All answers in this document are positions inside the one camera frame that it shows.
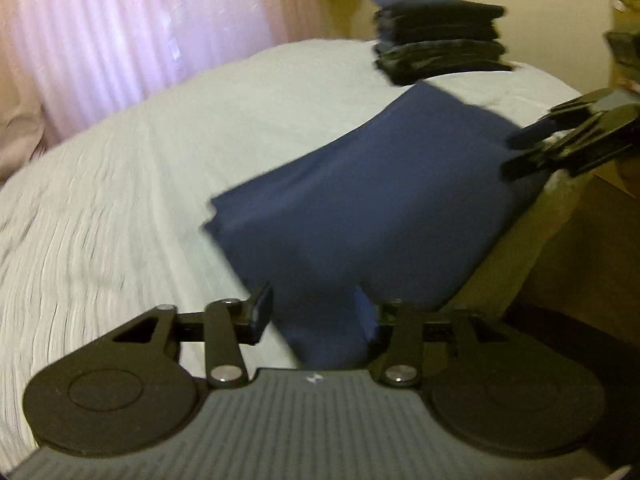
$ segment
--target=white bed sheet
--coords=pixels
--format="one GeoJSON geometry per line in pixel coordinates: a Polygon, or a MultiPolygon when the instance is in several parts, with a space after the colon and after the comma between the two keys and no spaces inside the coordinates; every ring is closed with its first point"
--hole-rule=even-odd
{"type": "MultiPolygon", "coordinates": [[[[0,191],[0,470],[34,449],[29,378],[160,303],[182,312],[246,292],[200,231],[208,201],[360,126],[406,91],[371,45],[313,40],[204,73],[120,113],[17,173],[0,191]]],[[[430,80],[524,126],[578,93],[530,66],[430,80]]],[[[556,173],[449,306],[499,315],[585,179],[556,173]]],[[[249,368],[294,365],[269,329],[249,368]]],[[[199,348],[183,364],[202,375],[199,348]]]]}

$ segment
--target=mattress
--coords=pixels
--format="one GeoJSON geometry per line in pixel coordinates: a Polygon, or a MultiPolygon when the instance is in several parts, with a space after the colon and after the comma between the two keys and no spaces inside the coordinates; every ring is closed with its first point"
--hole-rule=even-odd
{"type": "MultiPolygon", "coordinates": [[[[181,312],[247,292],[201,230],[209,198],[360,126],[406,91],[371,44],[311,40],[201,74],[110,117],[0,191],[0,470],[34,448],[21,397],[36,372],[161,303],[181,312]]],[[[525,126],[578,92],[531,66],[432,84],[525,126]]],[[[555,173],[447,308],[500,316],[588,177],[555,173]]],[[[242,349],[250,371],[294,367],[277,332],[242,349]]],[[[202,346],[181,363],[204,375],[202,346]]]]}

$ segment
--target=silver bolt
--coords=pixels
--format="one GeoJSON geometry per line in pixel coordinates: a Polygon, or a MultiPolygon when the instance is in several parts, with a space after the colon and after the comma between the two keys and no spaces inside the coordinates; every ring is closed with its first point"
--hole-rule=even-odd
{"type": "Polygon", "coordinates": [[[211,377],[221,383],[230,383],[242,377],[242,370],[234,365],[220,365],[213,368],[211,377]]]}
{"type": "Polygon", "coordinates": [[[386,369],[386,378],[395,383],[408,383],[418,376],[418,371],[408,365],[395,365],[386,369]]]}

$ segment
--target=white bedspread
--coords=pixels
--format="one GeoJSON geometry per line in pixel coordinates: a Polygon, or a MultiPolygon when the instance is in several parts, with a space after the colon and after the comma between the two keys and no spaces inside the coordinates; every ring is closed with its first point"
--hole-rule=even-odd
{"type": "MultiPolygon", "coordinates": [[[[109,118],[17,173],[0,191],[0,470],[34,449],[29,378],[156,304],[182,312],[245,297],[201,232],[209,198],[356,128],[406,88],[373,69],[370,44],[313,40],[204,73],[109,118]]],[[[577,96],[530,66],[434,84],[511,119],[577,96]]],[[[556,173],[535,206],[452,302],[500,314],[584,179],[556,173]]],[[[203,374],[200,349],[183,364],[203,374]]],[[[249,368],[293,360],[269,330],[249,368]]]]}

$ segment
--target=gray ribbed surface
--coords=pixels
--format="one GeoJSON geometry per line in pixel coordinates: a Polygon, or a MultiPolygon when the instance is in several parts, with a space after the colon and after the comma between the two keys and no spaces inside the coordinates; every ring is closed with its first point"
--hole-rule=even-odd
{"type": "Polygon", "coordinates": [[[418,395],[377,386],[368,372],[263,370],[242,390],[209,396],[183,432],[153,449],[106,460],[50,449],[12,480],[602,478],[586,451],[544,460],[499,458],[461,443],[418,395]]]}

